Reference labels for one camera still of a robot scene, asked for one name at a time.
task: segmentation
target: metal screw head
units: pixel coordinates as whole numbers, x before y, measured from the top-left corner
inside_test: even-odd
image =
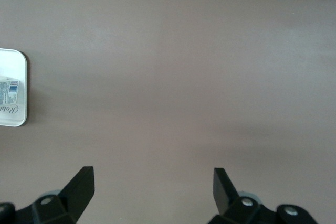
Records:
[[[41,200],[41,205],[46,205],[46,204],[50,203],[52,199],[53,198],[49,197],[49,198],[45,198],[45,199]]]
[[[247,206],[247,207],[251,207],[253,206],[253,202],[252,200],[248,199],[248,198],[244,198],[241,200],[241,202],[243,203],[244,206]]]
[[[293,207],[285,207],[285,212],[292,216],[298,215],[298,212]]]

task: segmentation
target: white container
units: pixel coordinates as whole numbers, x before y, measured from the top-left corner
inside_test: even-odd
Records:
[[[0,125],[17,127],[27,119],[27,61],[17,50],[0,48],[0,79],[16,79],[16,104],[0,105]]]

